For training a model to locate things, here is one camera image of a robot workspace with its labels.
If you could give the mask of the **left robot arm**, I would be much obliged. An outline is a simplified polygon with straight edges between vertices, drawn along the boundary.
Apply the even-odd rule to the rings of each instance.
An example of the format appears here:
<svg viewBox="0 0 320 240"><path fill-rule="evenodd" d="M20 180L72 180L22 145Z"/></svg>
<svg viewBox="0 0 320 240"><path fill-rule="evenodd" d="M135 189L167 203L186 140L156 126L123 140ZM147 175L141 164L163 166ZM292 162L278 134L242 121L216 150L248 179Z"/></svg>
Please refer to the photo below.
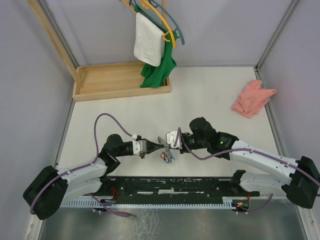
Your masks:
<svg viewBox="0 0 320 240"><path fill-rule="evenodd" d="M55 169L49 165L43 168L24 191L22 197L30 206L30 213L40 220L52 216L62 204L87 194L106 195L111 183L104 179L119 165L118 157L140 156L164 148L141 136L124 142L120 135L111 134L97 156L73 167Z"/></svg>

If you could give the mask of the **key with blue tag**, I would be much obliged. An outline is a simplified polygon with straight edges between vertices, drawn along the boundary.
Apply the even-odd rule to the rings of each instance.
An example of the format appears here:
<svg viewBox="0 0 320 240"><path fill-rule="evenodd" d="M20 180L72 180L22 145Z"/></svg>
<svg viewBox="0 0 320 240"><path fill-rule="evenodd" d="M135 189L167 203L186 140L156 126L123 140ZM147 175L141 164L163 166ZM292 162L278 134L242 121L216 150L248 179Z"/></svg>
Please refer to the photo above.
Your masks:
<svg viewBox="0 0 320 240"><path fill-rule="evenodd" d="M164 161L167 164L171 164L175 160L174 155L170 149L165 150L163 153L164 153Z"/></svg>

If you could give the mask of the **key with red tag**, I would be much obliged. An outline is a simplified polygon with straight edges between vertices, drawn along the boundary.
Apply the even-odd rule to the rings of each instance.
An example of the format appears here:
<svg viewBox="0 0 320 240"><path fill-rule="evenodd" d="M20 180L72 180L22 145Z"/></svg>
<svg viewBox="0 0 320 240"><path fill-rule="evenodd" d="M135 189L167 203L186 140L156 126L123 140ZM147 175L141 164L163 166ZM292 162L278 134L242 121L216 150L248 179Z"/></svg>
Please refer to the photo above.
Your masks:
<svg viewBox="0 0 320 240"><path fill-rule="evenodd" d="M167 155L166 155L166 153L165 153L165 152L162 152L162 153L160 154L160 158L163 159L164 161L166 161L166 160L167 160Z"/></svg>

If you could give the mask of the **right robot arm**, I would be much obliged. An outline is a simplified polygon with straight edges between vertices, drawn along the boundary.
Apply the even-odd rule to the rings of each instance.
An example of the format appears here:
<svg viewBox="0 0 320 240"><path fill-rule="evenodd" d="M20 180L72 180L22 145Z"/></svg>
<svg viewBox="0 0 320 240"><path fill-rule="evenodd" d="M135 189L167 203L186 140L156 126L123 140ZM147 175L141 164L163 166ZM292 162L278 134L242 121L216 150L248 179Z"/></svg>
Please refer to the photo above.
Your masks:
<svg viewBox="0 0 320 240"><path fill-rule="evenodd" d="M244 192L276 194L299 207L313 208L319 196L320 173L311 158L295 159L269 153L232 134L216 131L204 117L193 119L189 128L191 133L178 129L166 134L165 140L171 149L181 154L206 149L210 154L207 159L223 158L262 171L258 174L237 170L229 183L234 195Z"/></svg>

